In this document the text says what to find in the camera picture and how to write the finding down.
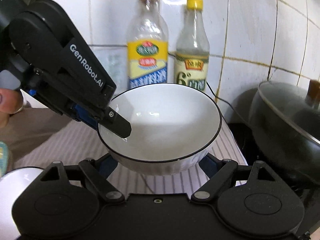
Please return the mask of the person's left hand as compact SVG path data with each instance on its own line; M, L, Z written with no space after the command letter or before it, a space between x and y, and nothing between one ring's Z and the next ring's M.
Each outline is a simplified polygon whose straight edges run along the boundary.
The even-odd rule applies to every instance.
M0 127L7 125L9 118L23 107L23 96L20 91L0 89Z

